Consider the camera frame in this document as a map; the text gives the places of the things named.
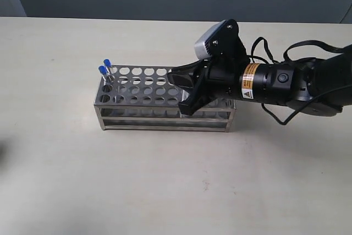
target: circular button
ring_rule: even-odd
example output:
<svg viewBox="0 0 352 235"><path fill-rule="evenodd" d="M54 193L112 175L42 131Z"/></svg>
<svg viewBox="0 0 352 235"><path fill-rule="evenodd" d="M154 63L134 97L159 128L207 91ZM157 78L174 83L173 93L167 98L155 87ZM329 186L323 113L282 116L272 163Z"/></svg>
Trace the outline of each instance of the circular button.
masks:
<svg viewBox="0 0 352 235"><path fill-rule="evenodd" d="M287 82L289 79L289 76L288 74L279 74L279 76L277 77L277 80L280 82L280 83L285 83Z"/></svg>

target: robotic arm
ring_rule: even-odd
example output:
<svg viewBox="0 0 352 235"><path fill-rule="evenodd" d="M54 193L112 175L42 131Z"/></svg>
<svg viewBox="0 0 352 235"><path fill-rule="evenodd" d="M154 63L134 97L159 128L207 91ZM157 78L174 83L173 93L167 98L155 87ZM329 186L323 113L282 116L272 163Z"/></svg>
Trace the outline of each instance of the robotic arm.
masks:
<svg viewBox="0 0 352 235"><path fill-rule="evenodd" d="M247 55L238 33L233 19L214 25L195 44L199 61L168 73L171 84L190 94L179 103L182 114L192 115L217 98L227 98L261 103L278 123L286 125L299 112L330 117L352 105L352 45L336 48L321 41L303 41L291 45L284 52L284 61L278 62L262 37ZM260 41L264 41L271 64L253 55ZM305 45L339 55L327 60L307 57L292 61L288 51ZM265 63L253 63L253 59ZM294 112L280 121L265 104L287 106Z"/></svg>

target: test tube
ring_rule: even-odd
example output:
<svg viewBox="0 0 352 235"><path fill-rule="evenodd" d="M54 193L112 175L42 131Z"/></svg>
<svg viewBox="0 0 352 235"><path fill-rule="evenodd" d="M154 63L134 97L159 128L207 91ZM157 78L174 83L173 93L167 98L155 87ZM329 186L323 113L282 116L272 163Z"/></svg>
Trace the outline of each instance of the test tube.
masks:
<svg viewBox="0 0 352 235"><path fill-rule="evenodd" d="M99 66L98 69L99 69L99 72L101 73L101 75L103 76L105 82L112 83L114 81L114 76L112 76L108 73L108 70L105 66L101 65L101 66Z"/></svg>
<svg viewBox="0 0 352 235"><path fill-rule="evenodd" d="M105 59L104 61L104 65L106 67L106 69L108 70L109 74L112 74L112 67L111 67L111 62L109 59Z"/></svg>

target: blue test tube cap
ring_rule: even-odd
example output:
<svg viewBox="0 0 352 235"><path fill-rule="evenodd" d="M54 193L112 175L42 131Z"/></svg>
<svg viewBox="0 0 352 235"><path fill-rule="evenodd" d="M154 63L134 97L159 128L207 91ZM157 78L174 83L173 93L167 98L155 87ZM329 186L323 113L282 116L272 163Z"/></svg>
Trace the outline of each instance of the blue test tube cap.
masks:
<svg viewBox="0 0 352 235"><path fill-rule="evenodd" d="M103 65L99 66L98 69L99 69L99 72L100 72L101 74L107 74L107 73L108 73L106 67L103 66Z"/></svg>
<svg viewBox="0 0 352 235"><path fill-rule="evenodd" d="M110 62L109 59L105 59L104 60L104 64L105 64L106 67L111 67L111 62Z"/></svg>

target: white table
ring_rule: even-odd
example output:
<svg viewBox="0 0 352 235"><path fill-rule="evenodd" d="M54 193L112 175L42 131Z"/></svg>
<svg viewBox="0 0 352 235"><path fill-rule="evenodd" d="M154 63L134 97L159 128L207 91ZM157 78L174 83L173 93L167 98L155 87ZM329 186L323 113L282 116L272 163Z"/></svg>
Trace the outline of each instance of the white table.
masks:
<svg viewBox="0 0 352 235"><path fill-rule="evenodd" d="M282 127L238 102L231 133L100 129L103 59L187 64L212 24L0 18L0 234L350 233L352 107ZM348 45L352 25L240 23L248 51L258 36L281 59Z"/></svg>

